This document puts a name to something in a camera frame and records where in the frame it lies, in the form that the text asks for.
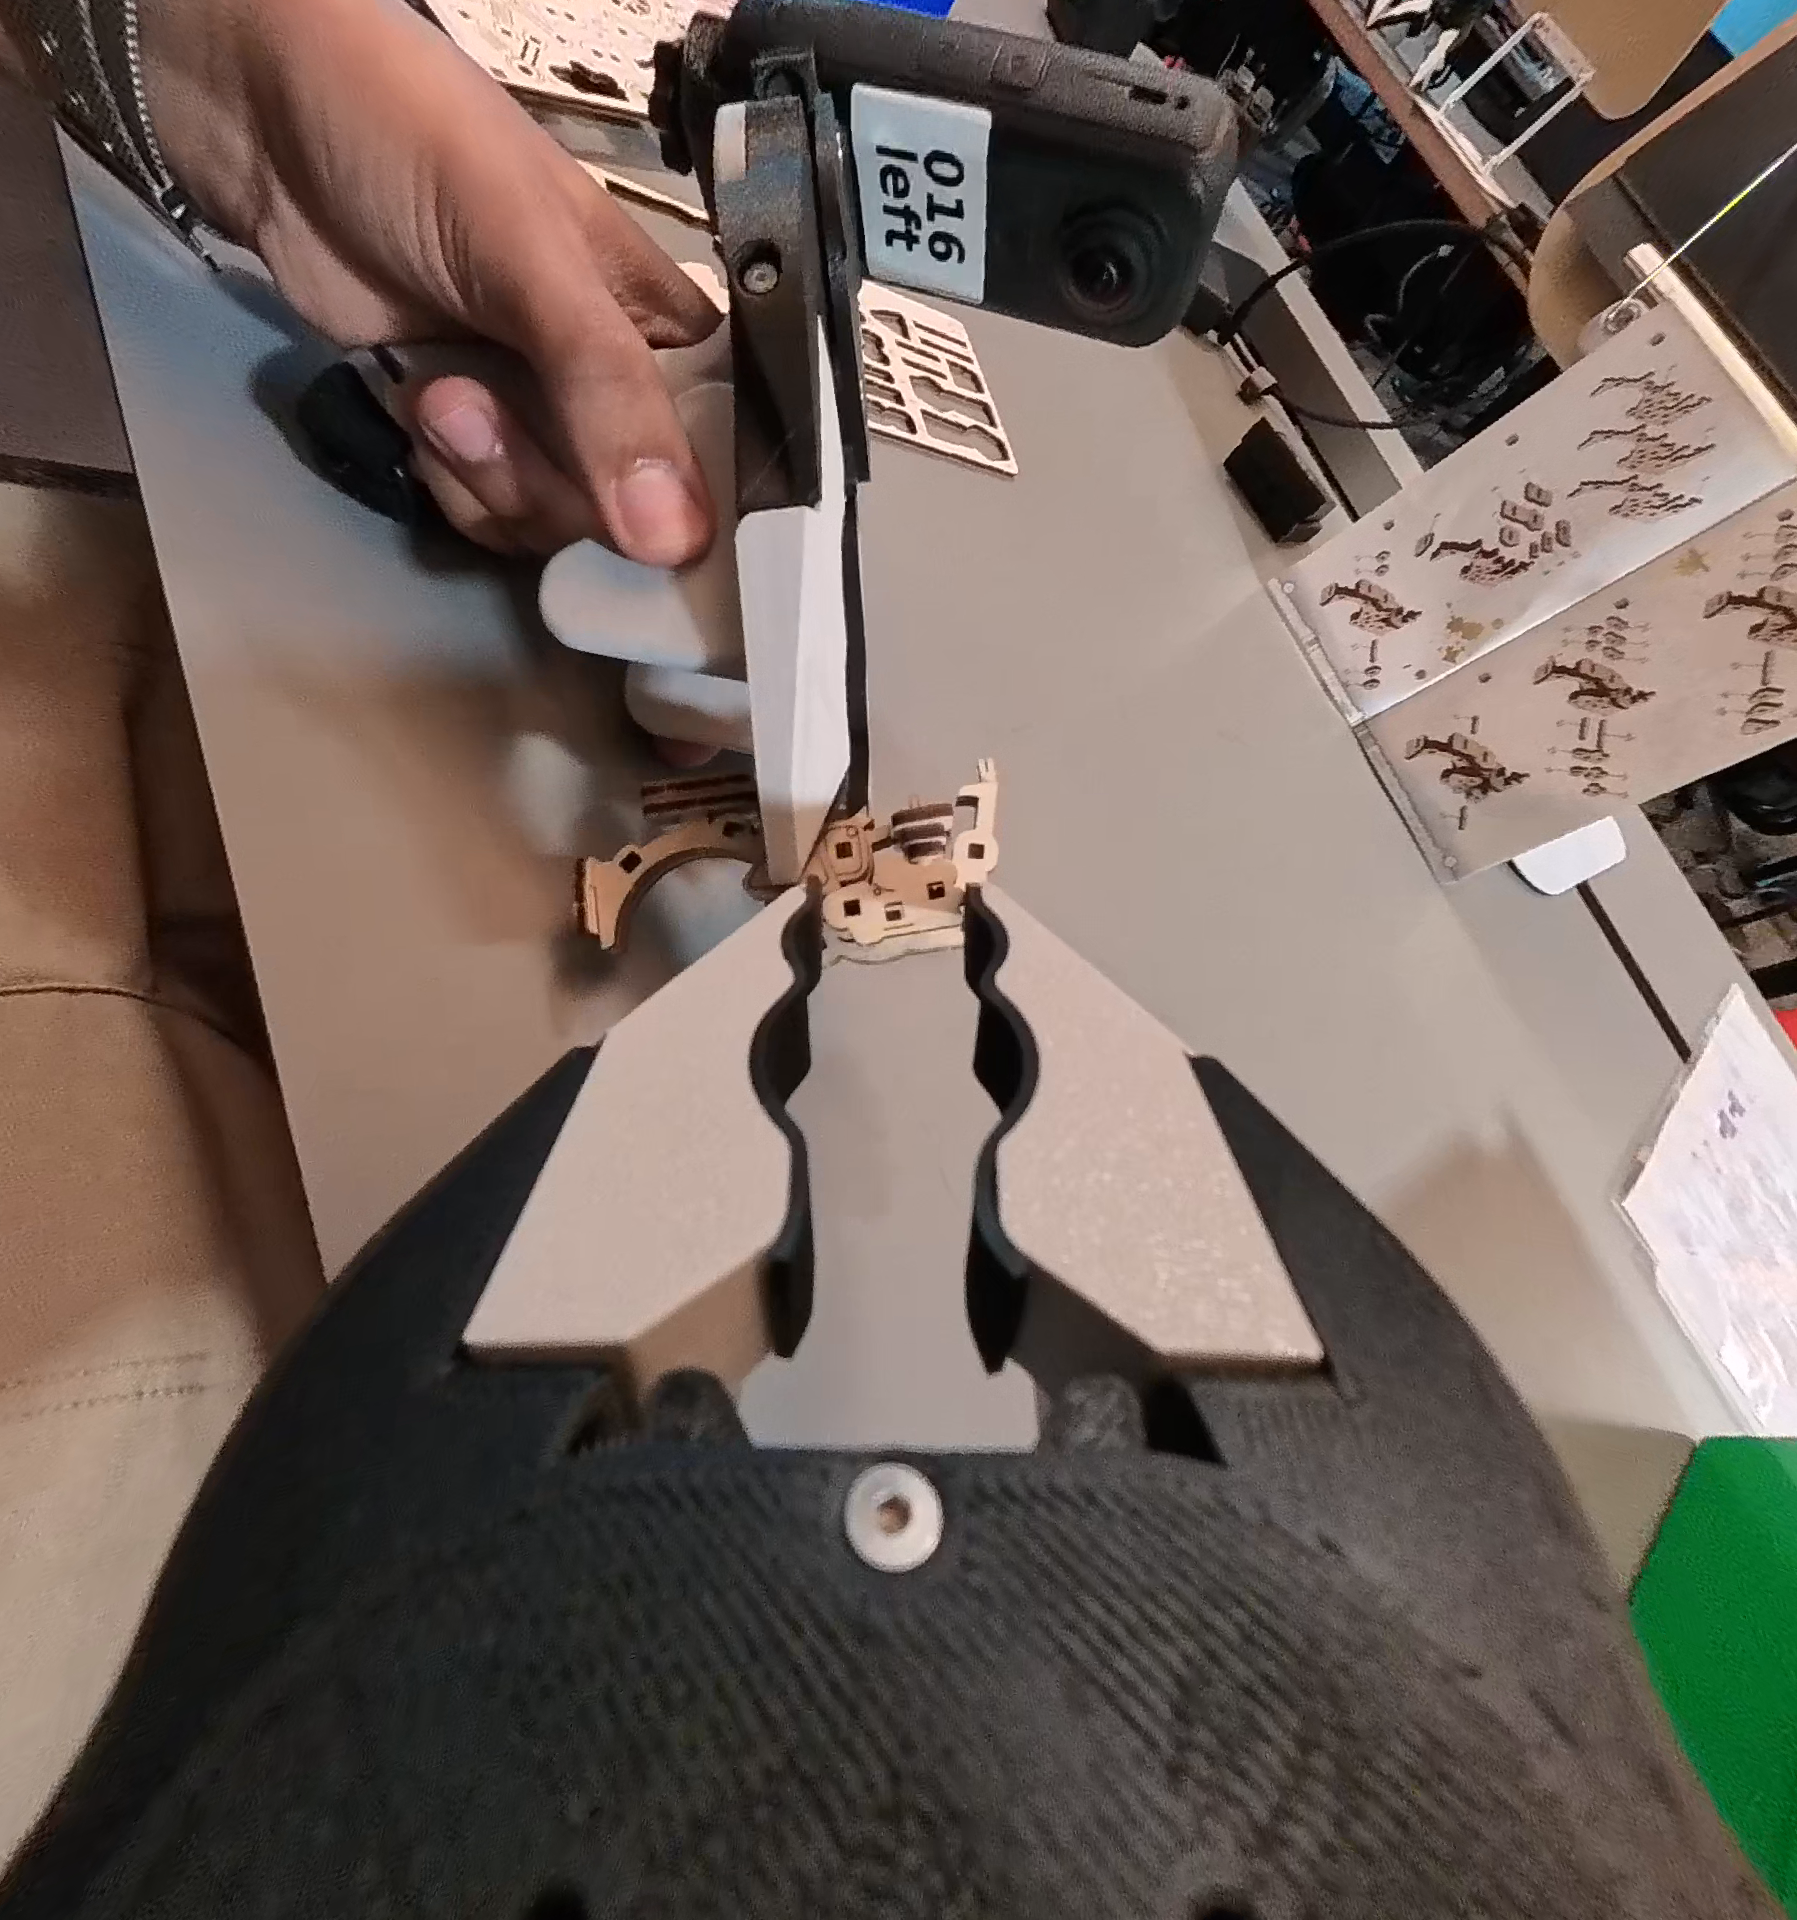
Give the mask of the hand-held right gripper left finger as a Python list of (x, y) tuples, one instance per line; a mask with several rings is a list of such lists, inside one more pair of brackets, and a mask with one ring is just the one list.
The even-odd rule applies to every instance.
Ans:
[(465, 1325), (486, 1363), (748, 1378), (814, 1319), (815, 891), (770, 898), (592, 1050)]

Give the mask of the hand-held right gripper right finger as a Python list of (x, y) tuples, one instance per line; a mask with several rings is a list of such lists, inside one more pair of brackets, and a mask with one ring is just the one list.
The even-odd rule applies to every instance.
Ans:
[(971, 1172), (964, 1314), (988, 1372), (1314, 1378), (1321, 1340), (1199, 1060), (1001, 886), (964, 902)]

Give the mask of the layered wooden puzzle model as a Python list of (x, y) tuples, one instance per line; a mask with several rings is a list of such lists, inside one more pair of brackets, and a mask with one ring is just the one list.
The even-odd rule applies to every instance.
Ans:
[[(889, 819), (868, 811), (833, 812), (804, 867), (804, 884), (825, 893), (861, 877), (882, 886), (941, 877), (961, 884), (967, 898), (1001, 858), (997, 796), (997, 766), (979, 762), (974, 780), (961, 786), (953, 801), (909, 801)], [(726, 864), (743, 872), (748, 898), (766, 902), (779, 893), (766, 884), (756, 780), (738, 773), (648, 780), (639, 787), (639, 820), (639, 840), (575, 867), (575, 929), (596, 948), (616, 952), (639, 898), (680, 867)]]

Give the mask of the small wooden puzzle piece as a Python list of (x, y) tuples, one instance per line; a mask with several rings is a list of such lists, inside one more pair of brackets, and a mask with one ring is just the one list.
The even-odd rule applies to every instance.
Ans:
[(850, 959), (893, 959), (956, 948), (964, 937), (964, 886), (882, 886), (874, 877), (829, 886), (819, 898), (825, 942)]

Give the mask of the grey desk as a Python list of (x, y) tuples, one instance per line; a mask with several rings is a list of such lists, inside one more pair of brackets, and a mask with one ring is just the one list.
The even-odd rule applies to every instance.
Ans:
[[(674, 873), (622, 964), (562, 939), (573, 858), (635, 820), (622, 672), (523, 573), (428, 564), (270, 417), (323, 358), (65, 156), (123, 429), (336, 1276), (568, 1045), (738, 924)], [(1651, 835), (1598, 891), (1437, 886), (1260, 590), (1188, 344), (967, 322), (1015, 477), (877, 455), (861, 496), (874, 793), (1001, 769), (1001, 886), (1229, 1065), (1461, 1304), (1528, 1404), (1732, 1435), (1615, 1215), (1735, 968)]]

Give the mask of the person's left hand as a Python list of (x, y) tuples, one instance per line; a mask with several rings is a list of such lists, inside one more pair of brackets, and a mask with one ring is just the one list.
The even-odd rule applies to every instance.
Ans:
[(140, 3), (146, 114), (200, 218), (336, 347), (479, 344), (400, 394), (406, 466), (465, 541), (702, 559), (715, 505), (656, 347), (718, 310), (406, 3)]

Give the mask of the punched-out wooden puzzle sheet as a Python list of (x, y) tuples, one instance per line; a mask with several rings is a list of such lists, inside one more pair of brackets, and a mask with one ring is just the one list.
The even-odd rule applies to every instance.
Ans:
[(1021, 466), (971, 337), (882, 282), (861, 282), (859, 315), (868, 439), (1015, 477)]

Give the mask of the black power adapter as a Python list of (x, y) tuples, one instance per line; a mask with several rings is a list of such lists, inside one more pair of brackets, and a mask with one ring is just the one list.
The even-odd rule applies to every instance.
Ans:
[(1241, 440), (1223, 455), (1219, 474), (1278, 549), (1310, 545), (1337, 509), (1337, 497), (1275, 421), (1249, 421)]

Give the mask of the white stand base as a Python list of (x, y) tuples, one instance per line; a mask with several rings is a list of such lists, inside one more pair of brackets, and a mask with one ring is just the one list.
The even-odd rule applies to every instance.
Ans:
[(1626, 828), (1615, 819), (1598, 819), (1542, 846), (1512, 852), (1512, 873), (1542, 898), (1564, 898), (1626, 864)]

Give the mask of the person's trousers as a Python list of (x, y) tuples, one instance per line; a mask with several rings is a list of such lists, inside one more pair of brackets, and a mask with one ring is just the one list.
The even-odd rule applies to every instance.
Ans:
[(0, 1873), (320, 1288), (146, 520), (0, 484)]

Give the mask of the laminated paper sheet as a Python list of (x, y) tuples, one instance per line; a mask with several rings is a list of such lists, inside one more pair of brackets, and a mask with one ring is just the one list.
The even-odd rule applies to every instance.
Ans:
[(1615, 1211), (1745, 1430), (1797, 1438), (1797, 1056), (1741, 983)]

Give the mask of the acrylic instruction sheet stand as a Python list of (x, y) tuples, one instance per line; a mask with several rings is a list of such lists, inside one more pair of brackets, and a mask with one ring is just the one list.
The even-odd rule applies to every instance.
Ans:
[(1675, 282), (1265, 596), (1442, 884), (1797, 741), (1797, 425)]

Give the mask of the black wood-edged panel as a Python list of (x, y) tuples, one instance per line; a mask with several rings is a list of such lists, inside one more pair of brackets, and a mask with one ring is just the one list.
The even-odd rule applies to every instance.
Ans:
[(1569, 369), (1581, 337), (1636, 271), (1633, 251), (1671, 256), (1671, 290), (1705, 305), (1754, 379), (1797, 425), (1797, 156), (1705, 236), (1699, 223), (1797, 143), (1797, 11), (1745, 58), (1653, 114), (1552, 211), (1528, 285), (1540, 347)]

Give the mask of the green plastic bin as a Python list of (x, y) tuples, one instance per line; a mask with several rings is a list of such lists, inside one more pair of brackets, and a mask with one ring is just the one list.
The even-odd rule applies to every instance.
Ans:
[(1797, 1918), (1797, 1438), (1689, 1451), (1630, 1624), (1686, 1759)]

